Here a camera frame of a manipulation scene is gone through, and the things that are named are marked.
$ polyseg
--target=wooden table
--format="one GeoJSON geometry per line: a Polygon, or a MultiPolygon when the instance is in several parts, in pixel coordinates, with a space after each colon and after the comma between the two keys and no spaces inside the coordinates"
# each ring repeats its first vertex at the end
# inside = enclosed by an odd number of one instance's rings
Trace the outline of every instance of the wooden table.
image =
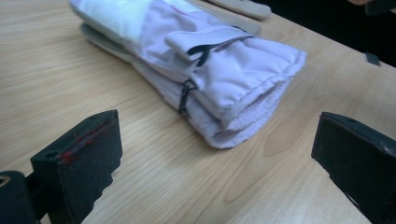
{"type": "Polygon", "coordinates": [[[277,15],[262,37],[308,53],[270,121],[209,147],[128,63],[90,44],[66,1],[0,3],[0,171],[118,109],[121,166],[85,223],[368,223],[310,152],[322,111],[396,138],[396,69],[277,15]]]}

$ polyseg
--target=lavender fabric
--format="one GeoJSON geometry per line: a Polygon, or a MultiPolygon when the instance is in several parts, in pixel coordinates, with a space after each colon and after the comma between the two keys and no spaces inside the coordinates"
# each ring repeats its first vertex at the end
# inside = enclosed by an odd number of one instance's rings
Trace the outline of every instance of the lavender fabric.
{"type": "Polygon", "coordinates": [[[71,6],[122,44],[130,55],[121,58],[175,109],[183,83],[193,83],[186,117],[212,147],[236,147],[257,132],[304,65],[303,51],[253,36],[182,0],[71,0],[71,6]]]}

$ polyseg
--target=dark background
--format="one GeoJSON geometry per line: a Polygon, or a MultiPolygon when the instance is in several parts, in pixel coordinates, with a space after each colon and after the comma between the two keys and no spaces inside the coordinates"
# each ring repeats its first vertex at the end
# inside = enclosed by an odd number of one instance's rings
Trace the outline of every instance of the dark background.
{"type": "Polygon", "coordinates": [[[290,21],[396,67],[396,14],[367,16],[347,0],[253,0],[290,21]]]}

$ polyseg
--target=wood grain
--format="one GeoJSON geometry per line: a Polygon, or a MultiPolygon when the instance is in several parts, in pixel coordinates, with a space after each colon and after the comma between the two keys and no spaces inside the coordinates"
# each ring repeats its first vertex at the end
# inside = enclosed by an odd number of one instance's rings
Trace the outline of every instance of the wood grain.
{"type": "Polygon", "coordinates": [[[43,147],[119,110],[121,166],[84,223],[369,223],[310,152],[322,111],[396,138],[395,68],[273,15],[262,37],[305,50],[306,66],[257,134],[218,151],[86,41],[66,1],[6,0],[0,17],[0,171],[28,175],[43,147]]]}

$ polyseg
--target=light wood tabletop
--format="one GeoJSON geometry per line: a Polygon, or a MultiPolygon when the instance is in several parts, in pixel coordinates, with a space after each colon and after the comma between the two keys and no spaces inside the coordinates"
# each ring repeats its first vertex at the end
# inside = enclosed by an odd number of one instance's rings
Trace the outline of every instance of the light wood tabletop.
{"type": "Polygon", "coordinates": [[[80,24],[64,0],[0,2],[0,171],[29,175],[38,151],[118,109],[121,166],[84,223],[369,223],[310,153],[322,111],[396,138],[394,67],[272,15],[262,38],[306,65],[259,132],[217,150],[80,24]]]}

